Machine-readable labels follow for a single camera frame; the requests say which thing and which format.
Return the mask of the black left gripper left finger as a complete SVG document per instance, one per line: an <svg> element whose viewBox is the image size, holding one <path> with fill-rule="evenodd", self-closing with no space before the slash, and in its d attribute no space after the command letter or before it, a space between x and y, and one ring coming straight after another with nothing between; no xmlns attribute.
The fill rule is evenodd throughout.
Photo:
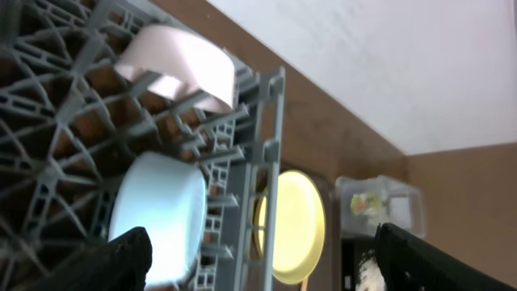
<svg viewBox="0 0 517 291"><path fill-rule="evenodd" d="M74 264L31 285L25 291L104 291L145 289L153 248L143 227L87 251Z"/></svg>

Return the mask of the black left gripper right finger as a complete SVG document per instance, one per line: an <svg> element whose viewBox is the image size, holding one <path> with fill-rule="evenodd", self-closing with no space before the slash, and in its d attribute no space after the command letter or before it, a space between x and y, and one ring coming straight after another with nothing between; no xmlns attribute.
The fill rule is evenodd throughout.
<svg viewBox="0 0 517 291"><path fill-rule="evenodd" d="M387 290L515 291L392 223L377 227L375 257Z"/></svg>

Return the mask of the rice and peanut scraps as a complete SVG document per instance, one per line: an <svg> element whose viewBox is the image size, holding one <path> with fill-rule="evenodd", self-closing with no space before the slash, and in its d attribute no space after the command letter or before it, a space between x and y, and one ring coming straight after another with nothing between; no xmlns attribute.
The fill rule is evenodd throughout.
<svg viewBox="0 0 517 291"><path fill-rule="evenodd" d="M358 279L355 285L356 291L385 291L385 279L376 262L373 249L365 251L359 261Z"/></svg>

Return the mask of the orange green snack wrapper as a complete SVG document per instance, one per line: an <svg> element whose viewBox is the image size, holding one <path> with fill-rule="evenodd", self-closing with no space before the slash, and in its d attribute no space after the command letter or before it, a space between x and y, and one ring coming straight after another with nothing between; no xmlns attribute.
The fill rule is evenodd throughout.
<svg viewBox="0 0 517 291"><path fill-rule="evenodd" d="M377 215L382 209L381 194L378 192L354 194L351 198L350 208L355 216Z"/></svg>

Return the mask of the light blue bowl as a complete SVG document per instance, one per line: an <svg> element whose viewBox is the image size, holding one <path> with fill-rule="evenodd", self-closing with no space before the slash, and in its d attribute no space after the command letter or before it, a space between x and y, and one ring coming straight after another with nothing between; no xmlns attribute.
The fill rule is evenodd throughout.
<svg viewBox="0 0 517 291"><path fill-rule="evenodd" d="M116 195L111 241L143 227L153 252L146 285L162 287L188 278L204 236L207 185L200 169L155 152L138 156Z"/></svg>

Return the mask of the wooden chopstick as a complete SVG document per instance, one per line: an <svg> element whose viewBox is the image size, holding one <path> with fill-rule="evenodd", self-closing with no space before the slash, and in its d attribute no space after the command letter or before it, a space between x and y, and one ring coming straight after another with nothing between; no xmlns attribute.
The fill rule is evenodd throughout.
<svg viewBox="0 0 517 291"><path fill-rule="evenodd" d="M307 279L307 278L305 278L305 279L301 282L300 291L306 291L306 290L307 290L307 285L308 285L308 279Z"/></svg>

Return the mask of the yellow round plate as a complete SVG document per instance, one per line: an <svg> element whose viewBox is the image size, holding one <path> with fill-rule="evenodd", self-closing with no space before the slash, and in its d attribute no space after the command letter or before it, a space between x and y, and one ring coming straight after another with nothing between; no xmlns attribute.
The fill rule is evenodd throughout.
<svg viewBox="0 0 517 291"><path fill-rule="evenodd" d="M316 184L301 171L278 177L272 274L297 285L314 271L322 256L326 217Z"/></svg>

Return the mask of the pink bowl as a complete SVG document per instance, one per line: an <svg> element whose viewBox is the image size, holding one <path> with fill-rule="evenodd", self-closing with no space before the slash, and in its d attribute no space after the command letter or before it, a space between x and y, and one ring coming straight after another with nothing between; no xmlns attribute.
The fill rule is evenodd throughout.
<svg viewBox="0 0 517 291"><path fill-rule="evenodd" d="M208 94L194 104L208 112L229 113L234 108L235 66L229 55L208 40L168 25L141 29L120 55L116 72L135 81L148 72L158 74L147 89L179 101L199 91Z"/></svg>

